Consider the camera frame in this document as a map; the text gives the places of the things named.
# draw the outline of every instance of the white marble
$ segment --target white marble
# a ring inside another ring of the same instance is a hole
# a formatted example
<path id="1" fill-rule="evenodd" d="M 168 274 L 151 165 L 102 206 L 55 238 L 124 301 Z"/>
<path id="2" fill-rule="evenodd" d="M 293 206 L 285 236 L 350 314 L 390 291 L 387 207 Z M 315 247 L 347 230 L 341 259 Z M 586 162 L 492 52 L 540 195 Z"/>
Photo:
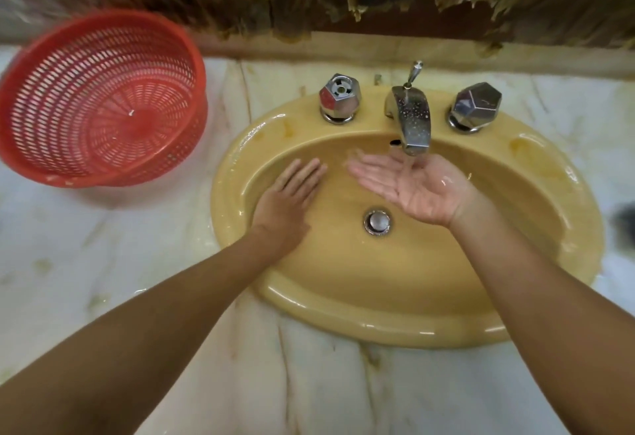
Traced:
<path id="1" fill-rule="evenodd" d="M 0 49 L 0 67 L 15 50 Z M 192 156 L 133 188 L 60 190 L 0 165 L 0 381 L 138 290 L 213 254 L 209 194 L 231 139 L 336 71 L 402 83 L 408 66 L 206 59 L 209 126 Z M 607 226 L 595 287 L 635 312 L 635 256 L 610 219 L 635 201 L 635 83 L 427 70 L 417 85 L 487 80 L 502 108 L 574 161 Z M 511 343 L 462 351 L 377 347 L 319 332 L 247 291 L 139 430 L 196 434 L 565 434 Z"/>

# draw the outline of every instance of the yellow sink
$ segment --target yellow sink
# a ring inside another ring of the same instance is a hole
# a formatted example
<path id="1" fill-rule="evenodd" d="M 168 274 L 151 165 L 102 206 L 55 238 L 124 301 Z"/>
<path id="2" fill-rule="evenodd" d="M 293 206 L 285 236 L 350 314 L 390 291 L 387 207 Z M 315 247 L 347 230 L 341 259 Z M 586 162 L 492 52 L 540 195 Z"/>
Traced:
<path id="1" fill-rule="evenodd" d="M 466 347 L 507 339 L 478 277 L 445 228 L 414 221 L 360 188 L 343 163 L 354 150 L 386 153 L 398 126 L 383 113 L 386 86 L 362 87 L 355 119 L 322 119 L 317 95 L 280 106 L 230 146 L 214 181 L 211 214 L 226 247 L 248 229 L 258 197 L 292 159 L 329 165 L 307 213 L 312 229 L 300 247 L 256 283 L 265 299 L 319 328 L 407 347 Z M 500 113 L 474 135 L 453 131 L 445 113 L 453 96 L 425 90 L 431 152 L 460 167 L 540 249 L 589 284 L 599 271 L 603 224 L 571 162 L 533 129 Z M 374 207 L 392 218 L 385 236 L 370 235 Z"/>

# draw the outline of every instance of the plastic colander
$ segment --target plastic colander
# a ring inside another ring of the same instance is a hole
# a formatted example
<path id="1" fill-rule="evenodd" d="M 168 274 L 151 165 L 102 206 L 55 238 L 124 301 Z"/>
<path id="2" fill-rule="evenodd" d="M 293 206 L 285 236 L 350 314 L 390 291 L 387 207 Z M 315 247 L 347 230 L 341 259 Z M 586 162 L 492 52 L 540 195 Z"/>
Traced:
<path id="1" fill-rule="evenodd" d="M 20 52 L 0 82 L 0 157 L 58 187 L 166 173 L 207 119 L 201 54 L 178 25 L 131 10 L 72 20 Z"/>

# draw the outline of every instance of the palm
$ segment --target palm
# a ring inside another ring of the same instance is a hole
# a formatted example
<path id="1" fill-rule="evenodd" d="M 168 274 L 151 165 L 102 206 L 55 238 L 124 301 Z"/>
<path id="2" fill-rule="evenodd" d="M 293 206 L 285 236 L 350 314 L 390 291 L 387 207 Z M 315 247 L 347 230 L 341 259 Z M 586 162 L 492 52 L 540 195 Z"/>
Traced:
<path id="1" fill-rule="evenodd" d="M 390 156 L 365 155 L 349 161 L 348 169 L 363 187 L 433 224 L 449 224 L 470 186 L 456 166 L 437 154 L 414 160 L 397 150 Z"/>

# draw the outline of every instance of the hand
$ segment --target hand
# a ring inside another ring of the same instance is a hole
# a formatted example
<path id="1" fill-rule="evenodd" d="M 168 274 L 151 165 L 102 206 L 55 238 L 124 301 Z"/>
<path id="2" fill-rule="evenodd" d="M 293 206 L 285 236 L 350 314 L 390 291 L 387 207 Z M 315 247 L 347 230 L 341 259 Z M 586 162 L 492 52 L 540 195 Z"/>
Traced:
<path id="1" fill-rule="evenodd" d="M 361 186 L 399 205 L 406 214 L 430 224 L 449 227 L 476 188 L 465 175 L 439 154 L 414 160 L 401 149 L 390 155 L 365 154 L 347 168 Z"/>
<path id="2" fill-rule="evenodd" d="M 326 165 L 317 158 L 304 167 L 301 160 L 296 159 L 260 197 L 251 230 L 261 232 L 274 243 L 277 257 L 293 251 L 308 232 L 304 213 L 325 173 Z"/>

